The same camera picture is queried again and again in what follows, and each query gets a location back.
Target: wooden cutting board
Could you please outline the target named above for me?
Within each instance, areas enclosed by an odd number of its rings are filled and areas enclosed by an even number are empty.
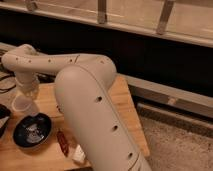
[[[15,145],[12,135],[16,124],[24,116],[22,113],[13,112],[6,131],[0,139],[0,171],[61,171],[89,166],[88,161],[84,165],[78,165],[72,161],[72,155],[77,142],[66,122],[64,122],[63,115],[58,112],[53,93],[53,84],[40,84],[39,89],[36,103],[40,112],[51,117],[51,134],[38,147],[27,150],[19,148]],[[135,110],[127,82],[123,76],[117,76],[116,81],[109,90],[109,94],[144,156],[149,156],[150,152],[142,126]],[[59,128],[69,140],[70,152],[67,158],[61,152],[57,142],[56,133]]]

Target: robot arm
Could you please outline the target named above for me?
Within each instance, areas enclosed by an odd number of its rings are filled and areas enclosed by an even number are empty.
[[[36,56],[29,47],[9,51],[3,64],[15,72],[24,93],[38,84],[35,72],[57,75],[56,101],[93,169],[151,171],[107,93],[116,77],[113,62],[102,55]]]

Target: black wall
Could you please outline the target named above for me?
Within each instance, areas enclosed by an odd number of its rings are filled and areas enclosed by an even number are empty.
[[[213,49],[0,10],[0,41],[109,56],[118,72],[213,97]]]

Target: floor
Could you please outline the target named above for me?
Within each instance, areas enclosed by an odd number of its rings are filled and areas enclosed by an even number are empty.
[[[0,88],[13,83],[13,78],[2,81]],[[0,94],[0,103],[10,108],[15,91]],[[212,123],[147,104],[138,112],[151,151],[147,160],[153,171],[213,170]]]

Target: red object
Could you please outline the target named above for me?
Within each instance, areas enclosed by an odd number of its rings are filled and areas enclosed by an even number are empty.
[[[69,154],[69,143],[68,143],[64,133],[60,130],[57,132],[57,139],[58,139],[58,143],[60,144],[61,151],[67,157]]]

